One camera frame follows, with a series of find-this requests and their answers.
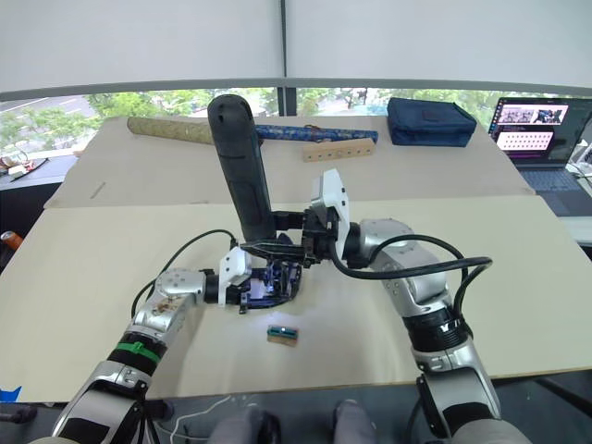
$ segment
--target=laptop keyboard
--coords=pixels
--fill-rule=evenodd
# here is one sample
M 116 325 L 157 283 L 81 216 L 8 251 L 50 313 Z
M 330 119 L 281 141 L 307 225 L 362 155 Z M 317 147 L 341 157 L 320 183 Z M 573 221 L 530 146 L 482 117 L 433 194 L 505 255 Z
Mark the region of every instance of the laptop keyboard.
M 528 185 L 537 191 L 579 191 L 580 186 L 565 170 L 542 171 L 521 170 L 520 174 Z

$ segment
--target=black handle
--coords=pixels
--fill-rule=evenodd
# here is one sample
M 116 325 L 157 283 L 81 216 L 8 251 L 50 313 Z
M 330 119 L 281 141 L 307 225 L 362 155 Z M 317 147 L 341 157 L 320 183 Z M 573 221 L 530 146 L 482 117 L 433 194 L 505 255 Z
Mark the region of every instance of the black handle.
M 207 117 L 244 239 L 274 239 L 276 226 L 249 104 L 238 95 L 220 95 L 207 107 Z

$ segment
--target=gray pants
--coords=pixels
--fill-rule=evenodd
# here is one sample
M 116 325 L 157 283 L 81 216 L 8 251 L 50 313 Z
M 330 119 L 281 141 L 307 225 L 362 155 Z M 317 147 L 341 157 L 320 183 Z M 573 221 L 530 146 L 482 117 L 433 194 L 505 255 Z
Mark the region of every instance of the gray pants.
M 334 444 L 376 444 L 376 431 L 365 410 L 355 401 L 342 402 L 335 411 Z M 255 444 L 264 413 L 257 407 L 220 421 L 208 444 Z

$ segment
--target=white window blind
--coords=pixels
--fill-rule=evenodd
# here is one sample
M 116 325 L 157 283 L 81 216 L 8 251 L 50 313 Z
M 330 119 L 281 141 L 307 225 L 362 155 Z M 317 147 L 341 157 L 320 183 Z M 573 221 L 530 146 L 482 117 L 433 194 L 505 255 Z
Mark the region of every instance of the white window blind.
M 282 74 L 276 0 L 0 0 L 0 93 Z
M 590 0 L 286 0 L 289 78 L 592 88 Z

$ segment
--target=wooden peg board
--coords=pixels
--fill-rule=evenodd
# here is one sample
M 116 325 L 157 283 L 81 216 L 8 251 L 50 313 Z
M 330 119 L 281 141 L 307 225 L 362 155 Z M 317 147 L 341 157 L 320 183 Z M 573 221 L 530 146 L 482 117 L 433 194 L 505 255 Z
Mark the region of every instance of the wooden peg board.
M 308 143 L 304 145 L 304 162 L 323 162 L 325 160 L 360 157 L 373 154 L 374 141 L 368 139 L 351 139 L 349 141 Z

